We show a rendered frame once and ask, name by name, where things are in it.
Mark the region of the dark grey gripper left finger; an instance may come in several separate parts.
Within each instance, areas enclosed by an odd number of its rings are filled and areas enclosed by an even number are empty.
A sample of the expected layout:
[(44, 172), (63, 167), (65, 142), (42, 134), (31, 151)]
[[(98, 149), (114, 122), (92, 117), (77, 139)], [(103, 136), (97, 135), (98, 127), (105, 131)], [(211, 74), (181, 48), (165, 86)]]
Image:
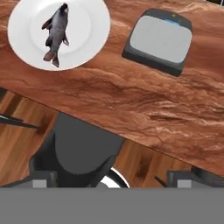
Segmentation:
[(56, 171), (34, 171), (24, 179), (3, 185), (4, 188), (51, 188), (57, 186), (58, 184)]

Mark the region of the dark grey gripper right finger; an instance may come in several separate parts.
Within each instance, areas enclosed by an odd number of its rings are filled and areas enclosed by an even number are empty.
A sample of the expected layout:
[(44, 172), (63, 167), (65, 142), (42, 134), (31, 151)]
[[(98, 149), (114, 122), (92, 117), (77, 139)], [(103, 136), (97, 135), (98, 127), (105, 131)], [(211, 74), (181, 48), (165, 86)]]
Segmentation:
[(167, 185), (172, 188), (224, 188), (224, 178), (193, 167), (190, 171), (168, 171)]

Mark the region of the dark grey digital scale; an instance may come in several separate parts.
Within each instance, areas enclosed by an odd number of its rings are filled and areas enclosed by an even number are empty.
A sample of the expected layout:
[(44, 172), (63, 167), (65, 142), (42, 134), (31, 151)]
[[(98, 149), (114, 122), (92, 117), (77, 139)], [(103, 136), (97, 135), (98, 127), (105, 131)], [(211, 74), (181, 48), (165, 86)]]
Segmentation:
[(150, 8), (136, 21), (122, 56), (180, 76), (193, 39), (192, 22), (169, 10)]

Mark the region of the grey fish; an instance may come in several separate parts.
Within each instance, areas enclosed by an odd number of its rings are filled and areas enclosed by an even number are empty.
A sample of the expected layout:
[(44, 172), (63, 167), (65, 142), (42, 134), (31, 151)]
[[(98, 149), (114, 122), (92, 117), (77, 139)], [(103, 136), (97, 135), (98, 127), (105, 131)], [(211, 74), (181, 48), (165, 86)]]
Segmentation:
[(60, 66), (58, 53), (61, 43), (69, 46), (69, 40), (66, 34), (68, 12), (68, 5), (63, 3), (41, 27), (42, 30), (47, 29), (49, 31), (49, 36), (45, 41), (45, 45), (48, 46), (50, 50), (45, 54), (43, 60), (51, 61), (56, 67)]

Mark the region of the white round plate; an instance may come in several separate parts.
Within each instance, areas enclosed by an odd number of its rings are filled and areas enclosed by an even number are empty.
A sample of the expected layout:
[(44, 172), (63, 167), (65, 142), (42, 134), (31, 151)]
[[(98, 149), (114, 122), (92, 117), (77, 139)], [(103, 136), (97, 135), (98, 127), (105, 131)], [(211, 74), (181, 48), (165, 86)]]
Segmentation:
[[(68, 5), (66, 36), (59, 48), (59, 66), (43, 60), (49, 31), (41, 26), (62, 5)], [(7, 27), (13, 52), (27, 65), (45, 71), (65, 71), (90, 61), (110, 33), (109, 8), (104, 0), (19, 0)]]

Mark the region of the black thin stool frame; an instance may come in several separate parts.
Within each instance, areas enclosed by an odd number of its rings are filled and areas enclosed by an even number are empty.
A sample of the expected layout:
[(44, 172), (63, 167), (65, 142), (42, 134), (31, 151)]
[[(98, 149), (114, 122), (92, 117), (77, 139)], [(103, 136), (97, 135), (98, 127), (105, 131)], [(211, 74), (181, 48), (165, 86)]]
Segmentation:
[(19, 127), (32, 128), (32, 129), (37, 128), (37, 126), (29, 124), (29, 123), (25, 123), (21, 119), (3, 115), (3, 114), (0, 114), (0, 123), (15, 125), (15, 126), (19, 126)]

